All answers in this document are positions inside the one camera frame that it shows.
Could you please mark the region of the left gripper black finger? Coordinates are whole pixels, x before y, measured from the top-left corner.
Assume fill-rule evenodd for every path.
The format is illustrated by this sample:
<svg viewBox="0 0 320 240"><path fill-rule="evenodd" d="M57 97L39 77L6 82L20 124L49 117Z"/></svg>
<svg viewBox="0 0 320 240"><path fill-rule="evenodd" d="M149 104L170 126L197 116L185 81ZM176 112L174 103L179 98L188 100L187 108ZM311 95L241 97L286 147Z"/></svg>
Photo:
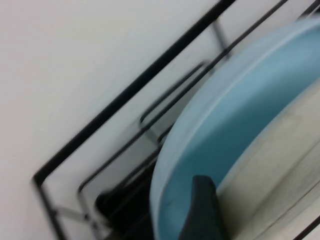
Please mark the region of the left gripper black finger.
<svg viewBox="0 0 320 240"><path fill-rule="evenodd" d="M180 240L222 240L223 224L216 187L209 176L192 178L191 204Z"/></svg>

